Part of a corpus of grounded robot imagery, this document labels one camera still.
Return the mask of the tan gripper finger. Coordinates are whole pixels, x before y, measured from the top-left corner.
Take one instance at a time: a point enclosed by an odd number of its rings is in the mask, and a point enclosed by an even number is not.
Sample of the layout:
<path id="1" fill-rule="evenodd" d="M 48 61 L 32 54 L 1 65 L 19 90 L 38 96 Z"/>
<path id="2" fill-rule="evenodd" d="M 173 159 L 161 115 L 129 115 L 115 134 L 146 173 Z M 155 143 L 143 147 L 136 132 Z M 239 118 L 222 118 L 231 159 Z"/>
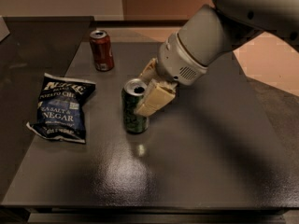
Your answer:
<path id="1" fill-rule="evenodd" d="M 158 81 L 158 74 L 156 72 L 156 58 L 152 58 L 143 71 L 140 73 L 139 78 L 149 85 L 150 83 L 155 84 Z"/>
<path id="2" fill-rule="evenodd" d="M 176 97 L 176 86 L 176 82 L 157 81 L 155 84 L 150 83 L 146 88 L 144 97 L 137 104 L 135 113 L 149 117 L 162 109 Z"/>

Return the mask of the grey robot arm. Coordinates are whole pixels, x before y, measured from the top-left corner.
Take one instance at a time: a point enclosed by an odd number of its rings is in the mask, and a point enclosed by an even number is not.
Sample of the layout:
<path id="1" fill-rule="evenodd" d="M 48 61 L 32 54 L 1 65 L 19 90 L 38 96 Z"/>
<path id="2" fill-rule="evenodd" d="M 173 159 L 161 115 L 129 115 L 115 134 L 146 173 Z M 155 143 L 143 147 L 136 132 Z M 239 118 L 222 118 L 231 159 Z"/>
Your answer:
<path id="1" fill-rule="evenodd" d="M 135 109 L 149 117 L 176 97 L 177 84 L 191 85 L 222 54 L 262 32 L 299 48 L 299 0 L 212 0 L 159 47 L 140 74 L 147 84 Z"/>

